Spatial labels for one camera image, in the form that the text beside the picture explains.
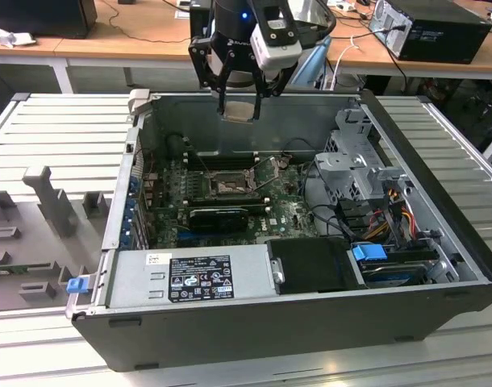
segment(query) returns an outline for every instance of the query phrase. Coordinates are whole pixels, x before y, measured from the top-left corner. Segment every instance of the robotic arm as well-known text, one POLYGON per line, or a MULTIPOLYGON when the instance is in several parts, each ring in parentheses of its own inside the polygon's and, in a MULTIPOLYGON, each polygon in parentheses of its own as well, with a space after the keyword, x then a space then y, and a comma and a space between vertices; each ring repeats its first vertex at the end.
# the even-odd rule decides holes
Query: robotic arm
POLYGON ((336 18, 324 0, 302 0, 301 9, 321 7, 329 24, 295 21, 288 0, 214 0, 206 37, 192 36, 190 58, 201 87, 219 96, 218 113, 244 121, 259 119, 261 99, 282 93, 298 66, 302 50, 313 48, 336 26, 336 18), (266 81, 265 72, 277 72, 266 81), (243 102, 225 103, 226 88, 255 85, 256 100, 251 109, 243 102))

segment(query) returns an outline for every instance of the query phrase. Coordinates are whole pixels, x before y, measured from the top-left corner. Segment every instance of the open computer chassis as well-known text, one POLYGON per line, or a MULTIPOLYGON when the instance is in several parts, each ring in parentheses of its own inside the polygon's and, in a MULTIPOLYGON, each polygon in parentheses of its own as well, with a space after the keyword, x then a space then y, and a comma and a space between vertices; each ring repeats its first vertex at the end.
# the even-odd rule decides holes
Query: open computer chassis
POLYGON ((153 95, 128 132, 92 302, 68 306, 112 369, 420 340, 492 302, 492 251, 372 94, 213 107, 153 95))

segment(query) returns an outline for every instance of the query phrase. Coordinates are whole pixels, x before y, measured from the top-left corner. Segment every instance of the computer tower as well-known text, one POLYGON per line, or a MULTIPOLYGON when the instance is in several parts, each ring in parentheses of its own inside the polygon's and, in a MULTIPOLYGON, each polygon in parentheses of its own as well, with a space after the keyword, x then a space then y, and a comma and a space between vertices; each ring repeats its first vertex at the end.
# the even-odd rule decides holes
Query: computer tower
POLYGON ((94 0, 0 1, 0 28, 10 32, 84 39, 97 17, 94 0))
POLYGON ((492 25, 448 0, 378 0, 370 31, 399 60, 469 64, 492 25), (404 31, 390 31, 404 26, 404 31))

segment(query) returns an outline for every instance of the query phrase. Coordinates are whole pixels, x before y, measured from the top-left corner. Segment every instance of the motherboard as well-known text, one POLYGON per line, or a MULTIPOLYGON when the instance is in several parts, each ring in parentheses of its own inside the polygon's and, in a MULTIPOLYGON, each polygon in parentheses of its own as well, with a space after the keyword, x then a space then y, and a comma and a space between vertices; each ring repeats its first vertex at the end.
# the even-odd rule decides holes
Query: motherboard
POLYGON ((171 160, 149 182, 152 248, 265 243, 318 236, 287 157, 171 160))

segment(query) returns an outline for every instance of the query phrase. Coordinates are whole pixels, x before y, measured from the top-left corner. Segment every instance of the warning label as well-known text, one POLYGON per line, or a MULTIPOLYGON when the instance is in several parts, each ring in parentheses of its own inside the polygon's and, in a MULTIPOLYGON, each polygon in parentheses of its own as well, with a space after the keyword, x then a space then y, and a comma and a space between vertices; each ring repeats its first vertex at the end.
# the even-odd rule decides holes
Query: warning label
POLYGON ((189 302, 233 298, 230 256, 172 258, 169 300, 189 302))

